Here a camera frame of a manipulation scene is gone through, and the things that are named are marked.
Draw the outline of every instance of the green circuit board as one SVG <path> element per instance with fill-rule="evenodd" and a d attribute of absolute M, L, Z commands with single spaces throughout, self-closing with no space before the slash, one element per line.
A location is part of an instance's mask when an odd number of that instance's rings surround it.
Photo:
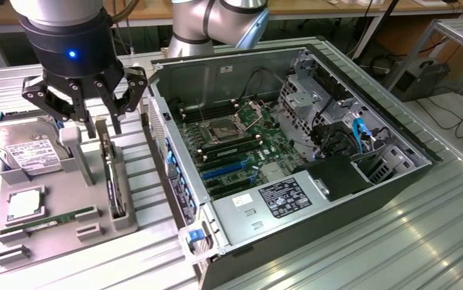
<path fill-rule="evenodd" d="M 239 108 L 236 116 L 227 115 L 190 124 L 182 120 L 176 121 L 200 177 L 214 199 L 272 181 L 266 175 L 267 168 L 272 174 L 276 174 L 271 176 L 272 179 L 275 176 L 290 175 L 295 167 L 304 163 L 283 131 L 275 126 L 270 107 L 251 105 L 250 101 L 246 101 L 240 103 Z M 234 142 L 240 144 L 212 150 L 220 144 Z M 242 169 L 206 178 L 206 173 L 242 165 L 240 162 L 244 164 Z"/>

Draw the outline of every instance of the blue led light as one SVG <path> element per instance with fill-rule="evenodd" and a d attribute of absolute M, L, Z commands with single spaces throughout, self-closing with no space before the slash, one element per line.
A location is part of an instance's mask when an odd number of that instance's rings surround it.
<path fill-rule="evenodd" d="M 70 58 L 76 59 L 78 58 L 78 52 L 75 50 L 67 51 L 67 55 Z"/>

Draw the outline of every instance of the collaborative robot arm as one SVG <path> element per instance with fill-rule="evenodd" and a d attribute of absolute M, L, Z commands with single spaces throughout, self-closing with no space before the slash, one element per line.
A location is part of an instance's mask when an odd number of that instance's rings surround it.
<path fill-rule="evenodd" d="M 146 71 L 124 68 L 115 53 L 111 26 L 127 18 L 139 0 L 110 16 L 103 0 L 11 0 L 20 24 L 44 67 L 42 76 L 24 80 L 22 96 L 58 120 L 84 123 L 90 138 L 95 126 L 84 101 L 102 98 L 115 133 L 120 119 L 134 112 L 147 87 Z M 267 0 L 172 0 L 174 38 L 170 56 L 214 52 L 211 39 L 252 48 L 266 30 Z M 123 77 L 128 89 L 116 98 Z M 56 89 L 72 104 L 50 90 Z"/>

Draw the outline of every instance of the sticker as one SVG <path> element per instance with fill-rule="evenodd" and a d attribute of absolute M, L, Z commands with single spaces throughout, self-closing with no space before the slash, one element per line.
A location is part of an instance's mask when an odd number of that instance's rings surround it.
<path fill-rule="evenodd" d="M 43 169 L 60 164 L 60 158 L 48 139 L 6 146 L 20 168 Z"/>
<path fill-rule="evenodd" d="M 244 204 L 248 204 L 251 202 L 254 202 L 254 199 L 251 198 L 251 195 L 250 193 L 242 195 L 242 196 L 238 196 L 236 198 L 232 198 L 232 201 L 235 203 L 235 206 L 239 207 Z"/>
<path fill-rule="evenodd" d="M 275 218 L 280 219 L 312 205 L 295 178 L 258 190 Z"/>
<path fill-rule="evenodd" d="M 232 65 L 222 67 L 222 74 L 223 73 L 231 73 L 232 71 L 234 71 L 234 66 Z"/>
<path fill-rule="evenodd" d="M 218 153 L 218 157 L 220 157 L 220 156 L 223 156 L 223 155 L 228 155 L 228 154 L 231 154 L 231 153 L 235 153 L 235 152 L 238 152 L 239 151 L 239 149 L 232 149 L 232 150 L 228 150 L 228 151 L 224 151 L 224 152 L 222 152 L 222 153 Z"/>

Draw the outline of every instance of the metal rack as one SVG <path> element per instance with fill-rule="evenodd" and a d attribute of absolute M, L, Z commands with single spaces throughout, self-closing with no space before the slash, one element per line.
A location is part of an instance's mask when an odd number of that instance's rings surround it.
<path fill-rule="evenodd" d="M 384 81 L 384 87 L 388 90 L 391 90 L 395 87 L 403 75 L 403 72 L 406 71 L 412 60 L 416 58 L 424 44 L 430 40 L 430 37 L 435 31 L 442 33 L 446 37 L 449 37 L 449 39 L 454 40 L 459 43 L 459 45 L 463 46 L 463 19 L 432 20 L 424 34 L 422 35 L 422 38 L 418 41 L 418 44 L 415 45 L 412 51 L 407 55 L 402 66 L 399 66 L 398 69 L 395 69 L 394 72 L 391 72 L 391 75 L 387 77 Z"/>

